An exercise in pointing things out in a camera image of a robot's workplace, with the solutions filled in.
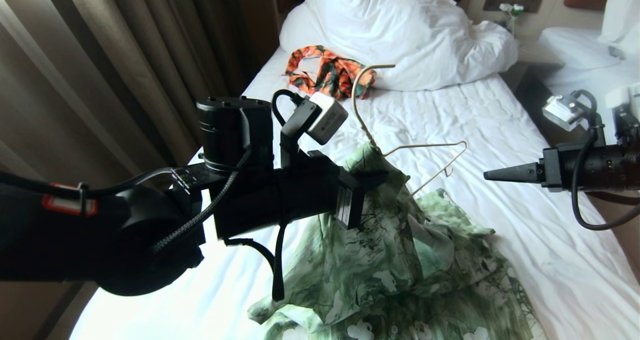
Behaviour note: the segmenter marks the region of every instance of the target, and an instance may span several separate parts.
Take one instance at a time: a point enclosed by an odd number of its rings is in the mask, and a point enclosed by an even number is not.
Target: wall socket
[[[540,9],[542,0],[486,0],[482,9],[484,11],[500,11],[501,3],[509,3],[510,5],[517,3],[524,6],[523,12],[535,14]]]

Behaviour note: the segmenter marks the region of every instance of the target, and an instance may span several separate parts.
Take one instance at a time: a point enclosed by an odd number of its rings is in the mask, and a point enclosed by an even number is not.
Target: mattress
[[[276,51],[244,95],[267,100],[287,88],[282,76],[287,60],[287,53]],[[293,107],[288,101],[280,103],[286,116]],[[352,105],[343,105],[350,117],[333,139],[320,146],[303,136],[303,150],[321,150],[341,164],[366,141]],[[402,144],[468,142],[451,176],[439,176],[420,193],[444,188],[471,220],[496,230],[492,240],[512,262],[549,338],[640,336],[640,287],[613,233],[581,228],[566,193],[483,179],[483,171],[536,161],[547,146],[498,76],[433,92],[373,89],[358,109],[383,151]],[[279,126],[274,126],[278,133]],[[411,175],[409,189],[416,189],[457,150],[400,150],[389,160]],[[204,197],[206,206],[209,198]],[[584,195],[580,203],[587,221],[603,223]],[[287,227],[285,267],[306,225],[303,219]],[[205,231],[205,260],[199,267],[144,296],[119,297],[99,289],[71,337],[259,338],[262,328],[246,312],[271,293],[269,265],[253,249],[226,248],[216,241],[213,221],[205,223]],[[274,249],[276,235],[277,228],[265,228],[243,237]]]
[[[617,60],[608,55],[608,47],[598,42],[599,36],[600,32],[593,29],[544,30],[537,43],[562,57],[565,66],[560,69],[539,68],[536,73],[546,88],[555,95],[569,94],[580,89],[592,93],[598,101],[598,112],[605,125],[606,143],[615,144],[617,139],[613,113],[605,110],[606,95],[622,86],[640,82],[640,64],[637,58]],[[590,66],[584,66],[586,56],[592,56],[588,61]]]

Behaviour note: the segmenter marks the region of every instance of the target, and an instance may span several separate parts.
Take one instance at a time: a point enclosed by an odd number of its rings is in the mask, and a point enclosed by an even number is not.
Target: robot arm
[[[578,100],[581,96],[589,100],[590,107]],[[567,131],[586,118],[585,136],[580,141],[544,149],[538,162],[487,171],[484,178],[539,183],[551,192],[569,190],[576,220],[590,230],[608,230],[630,221],[640,214],[640,200],[601,191],[640,190],[640,123],[636,112],[640,109],[640,84],[614,91],[607,97],[606,105],[613,113],[617,144],[606,144],[597,101],[589,92],[551,96],[543,109],[544,116]],[[580,214],[579,191],[635,207],[613,223],[589,224]]]
[[[228,246],[258,249],[274,270],[273,298],[284,297],[282,237],[286,224],[337,211],[347,228],[359,226],[364,194],[386,173],[352,176],[319,151],[304,153],[304,133],[326,142],[346,111],[318,94],[301,98],[282,120],[282,168],[274,169],[272,105],[248,98],[199,101],[204,132],[201,164],[162,169],[109,189],[60,188],[0,173],[0,280],[94,280],[132,296],[158,290],[202,260],[202,223],[213,215]],[[169,171],[173,187],[160,192],[138,183]],[[212,203],[201,211],[201,191]],[[274,254],[242,233],[278,224]]]

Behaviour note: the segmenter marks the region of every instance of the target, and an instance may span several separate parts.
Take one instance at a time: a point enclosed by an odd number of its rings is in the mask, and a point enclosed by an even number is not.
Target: wire hanger
[[[369,131],[369,129],[367,128],[367,126],[364,123],[364,120],[362,119],[362,117],[360,116],[359,112],[358,112],[358,105],[357,105],[357,101],[356,101],[356,86],[359,84],[361,76],[366,73],[366,71],[370,71],[372,69],[388,69],[388,68],[395,68],[396,65],[393,64],[384,64],[384,65],[372,65],[372,66],[366,66],[365,68],[362,69],[362,71],[360,71],[358,73],[358,75],[356,76],[354,83],[353,83],[353,87],[351,89],[351,102],[353,103],[353,110],[356,114],[356,117],[358,118],[358,121],[360,122],[360,125],[362,127],[362,130],[364,130],[364,133],[366,134],[366,137],[368,138],[368,140],[371,143],[371,146],[373,146],[375,148],[375,150],[377,150],[378,153],[382,153],[382,151],[380,150],[380,148],[378,147],[378,145],[376,144],[375,140],[373,139],[373,135],[371,135],[371,132]],[[458,157],[460,157],[460,155],[462,155],[462,153],[464,153],[467,150],[467,142],[466,141],[459,141],[456,143],[450,143],[450,144],[415,144],[415,145],[402,145],[402,146],[398,146],[397,148],[394,148],[393,150],[389,151],[388,153],[384,153],[382,154],[383,157],[387,157],[388,155],[391,155],[391,153],[396,152],[397,150],[402,150],[405,148],[428,148],[428,147],[445,147],[445,146],[457,146],[463,144],[464,148],[462,149],[462,151],[460,151],[459,153],[457,153],[457,155],[455,155],[455,157],[448,162],[448,164],[446,164],[444,167],[442,167],[438,172],[436,172],[434,174],[434,176],[432,176],[429,180],[427,180],[425,183],[423,183],[420,187],[418,187],[417,190],[414,190],[414,192],[411,193],[411,197],[413,197],[415,194],[417,194],[420,190],[422,190],[428,183],[430,183],[431,181],[434,180],[434,178],[438,177],[439,174],[441,173],[445,173],[446,177],[451,176],[451,174],[453,173],[453,168],[447,172],[447,169],[450,168],[450,166],[457,160]]]

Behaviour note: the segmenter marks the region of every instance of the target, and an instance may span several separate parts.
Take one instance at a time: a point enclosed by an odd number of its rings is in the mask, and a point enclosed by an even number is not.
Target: orange floral garment
[[[315,82],[306,72],[296,72],[302,59],[318,57],[320,57],[320,68]],[[365,66],[356,60],[339,57],[324,46],[318,45],[295,50],[286,68],[285,75],[288,76],[288,82],[302,91],[309,94],[320,91],[336,100],[343,100],[352,96],[353,82]],[[356,97],[366,98],[366,91],[374,83],[375,75],[375,71],[368,71],[362,75],[356,86]]]

